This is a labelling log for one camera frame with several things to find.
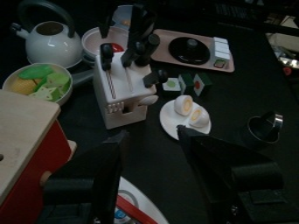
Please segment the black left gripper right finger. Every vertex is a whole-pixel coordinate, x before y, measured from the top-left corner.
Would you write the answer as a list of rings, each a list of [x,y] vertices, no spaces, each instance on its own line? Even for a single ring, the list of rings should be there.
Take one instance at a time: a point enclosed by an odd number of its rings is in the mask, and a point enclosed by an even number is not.
[[[183,125],[176,131],[208,224],[299,224],[299,207],[284,195],[276,162]]]

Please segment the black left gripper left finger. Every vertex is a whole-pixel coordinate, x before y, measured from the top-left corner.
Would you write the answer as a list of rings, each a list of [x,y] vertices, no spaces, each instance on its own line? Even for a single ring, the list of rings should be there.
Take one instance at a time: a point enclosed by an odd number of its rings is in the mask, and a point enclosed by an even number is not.
[[[113,224],[128,140],[121,130],[48,177],[36,224]]]

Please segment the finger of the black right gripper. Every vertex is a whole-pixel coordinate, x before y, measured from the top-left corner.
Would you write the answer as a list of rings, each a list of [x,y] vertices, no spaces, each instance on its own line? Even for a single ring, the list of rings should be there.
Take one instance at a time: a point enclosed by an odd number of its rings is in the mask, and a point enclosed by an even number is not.
[[[113,12],[105,11],[99,14],[97,18],[97,28],[100,36],[104,39],[108,36],[109,26],[112,23]]]

